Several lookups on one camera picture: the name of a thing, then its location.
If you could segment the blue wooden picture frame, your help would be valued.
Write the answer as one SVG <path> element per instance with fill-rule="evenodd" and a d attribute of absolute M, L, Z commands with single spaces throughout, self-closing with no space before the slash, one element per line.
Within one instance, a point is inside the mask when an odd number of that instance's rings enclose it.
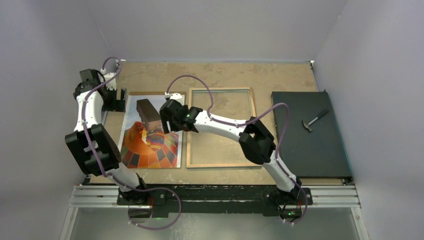
<path fill-rule="evenodd" d="M 253 89 L 251 87 L 213 87 L 211 89 L 206 88 L 190 88 L 188 92 L 188 106 L 192 107 L 194 103 L 194 94 L 206 93 L 210 97 L 213 93 L 244 93 L 249 103 L 249 110 L 252 116 L 256 115 L 256 109 L 253 98 Z M 239 141 L 239 134 L 243 132 L 245 127 L 242 125 L 245 120 L 230 119 L 222 116 L 211 115 L 208 116 L 206 110 L 203 110 L 198 114 L 195 119 L 195 128 L 201 133 L 209 133 L 217 136 L 221 136 L 235 142 Z M 187 134 L 186 144 L 186 167 L 187 168 L 257 168 L 258 165 L 248 161 L 247 163 L 205 163 L 205 164 L 193 164 L 192 163 L 192 133 Z"/>

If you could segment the hot air balloon photo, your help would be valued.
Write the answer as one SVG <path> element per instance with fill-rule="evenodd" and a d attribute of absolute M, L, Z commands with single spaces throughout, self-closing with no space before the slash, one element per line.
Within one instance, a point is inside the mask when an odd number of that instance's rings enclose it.
<path fill-rule="evenodd" d="M 129 169 L 172 169 L 182 164 L 181 132 L 164 133 L 159 95 L 129 95 L 118 147 Z"/>

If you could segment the brown cardboard backing board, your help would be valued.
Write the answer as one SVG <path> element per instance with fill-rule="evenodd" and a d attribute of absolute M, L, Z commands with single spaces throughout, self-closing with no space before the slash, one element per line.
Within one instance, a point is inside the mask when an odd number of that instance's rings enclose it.
<path fill-rule="evenodd" d="M 178 93 L 182 96 L 186 96 L 186 91 L 172 91 L 171 94 Z M 128 96 L 160 96 L 162 99 L 165 99 L 165 93 L 163 91 L 130 91 Z"/>

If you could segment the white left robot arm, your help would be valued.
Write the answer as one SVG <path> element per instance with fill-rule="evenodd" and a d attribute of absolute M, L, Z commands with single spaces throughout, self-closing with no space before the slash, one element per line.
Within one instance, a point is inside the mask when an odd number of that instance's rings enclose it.
<path fill-rule="evenodd" d="M 84 174 L 110 179 L 124 198 L 142 205 L 149 199 L 147 186 L 123 164 L 117 144 L 103 125 L 103 112 L 125 111 L 127 90 L 121 89 L 117 98 L 116 73 L 85 69 L 79 74 L 81 82 L 73 93 L 77 123 L 65 136 L 65 144 Z"/>

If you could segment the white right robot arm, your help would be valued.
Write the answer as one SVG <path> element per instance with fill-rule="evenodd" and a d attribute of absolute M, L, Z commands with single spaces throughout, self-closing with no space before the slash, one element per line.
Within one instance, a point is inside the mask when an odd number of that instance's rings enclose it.
<path fill-rule="evenodd" d="M 282 200 L 294 203 L 301 195 L 301 181 L 291 173 L 278 154 L 274 136 L 259 117 L 232 119 L 211 114 L 207 109 L 188 107 L 168 98 L 159 110 L 163 131 L 209 133 L 239 143 L 247 160 L 263 166 L 281 192 Z"/>

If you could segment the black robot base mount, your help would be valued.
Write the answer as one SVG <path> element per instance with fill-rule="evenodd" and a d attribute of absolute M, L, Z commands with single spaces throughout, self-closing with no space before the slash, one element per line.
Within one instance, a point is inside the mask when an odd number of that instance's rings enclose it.
<path fill-rule="evenodd" d="M 147 184 L 147 192 L 118 193 L 117 205 L 147 206 L 154 218 L 170 213 L 261 214 L 264 217 L 300 217 L 312 205 L 309 188 L 287 193 L 276 185 Z"/>

